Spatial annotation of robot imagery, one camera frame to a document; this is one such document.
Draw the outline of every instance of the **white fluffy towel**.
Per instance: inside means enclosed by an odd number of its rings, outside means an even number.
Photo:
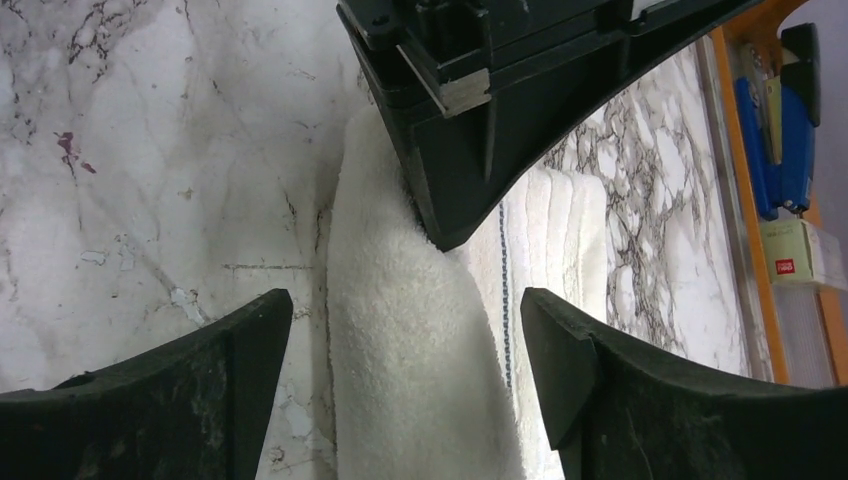
[[[595,187],[533,169],[443,254],[416,222],[377,110],[351,120],[327,260],[340,480],[562,478],[518,308],[534,285],[603,318]]]

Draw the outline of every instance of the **black plastic housing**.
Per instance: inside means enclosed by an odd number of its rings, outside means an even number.
[[[464,243],[634,80],[760,0],[340,0],[430,239]]]

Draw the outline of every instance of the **red label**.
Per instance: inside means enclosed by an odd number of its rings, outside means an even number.
[[[795,260],[792,260],[791,258],[778,260],[774,263],[777,265],[778,275],[789,275],[790,273],[795,273]]]

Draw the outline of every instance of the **orange shelf frame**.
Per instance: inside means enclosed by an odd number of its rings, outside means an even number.
[[[742,140],[742,127],[736,112],[736,94],[733,91],[733,72],[730,67],[730,57],[727,53],[727,38],[723,28],[717,28],[710,33],[715,48],[718,65],[719,81],[721,83],[722,103],[727,117],[727,134],[730,150],[733,155],[733,166],[736,171],[736,183],[739,189],[739,203],[742,207],[742,218],[748,232],[751,260],[754,266],[754,276],[757,283],[757,293],[760,297],[760,310],[763,314],[763,327],[768,342],[771,367],[776,383],[789,384],[789,365],[780,335],[780,325],[777,318],[777,307],[774,303],[774,292],[769,280],[766,255],[763,241],[760,237],[759,214],[754,203],[754,191],[751,187],[751,174],[748,170],[748,157],[745,154],[745,143]]]
[[[733,90],[733,73],[727,48],[729,44],[752,43],[769,64],[780,68],[782,54],[778,30],[792,12],[808,0],[766,0],[760,5],[732,19],[723,27],[714,30],[710,36],[716,51],[720,83],[725,112],[736,111],[736,95]],[[745,219],[760,304],[763,312],[763,324],[771,355],[772,370],[777,383],[789,383],[789,369],[786,352],[778,324],[774,294],[768,278],[762,239],[759,234],[759,215],[754,204],[751,177],[748,172],[748,159],[742,130],[736,115],[727,114],[727,128],[733,154],[733,163],[737,174],[737,183]],[[813,198],[810,210],[804,215],[810,223],[822,227],[818,202]],[[823,290],[817,294],[818,304],[829,347],[834,378],[839,385],[848,385],[848,330],[843,321],[839,294],[832,290]]]

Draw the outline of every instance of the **blue stitched stripe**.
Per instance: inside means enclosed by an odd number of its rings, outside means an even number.
[[[506,227],[504,221],[503,202],[498,204],[498,226],[501,233],[501,286],[503,288],[503,329],[504,329],[504,371],[506,372],[506,386],[512,391],[512,354],[510,352],[510,322],[509,322],[509,257],[506,249]]]

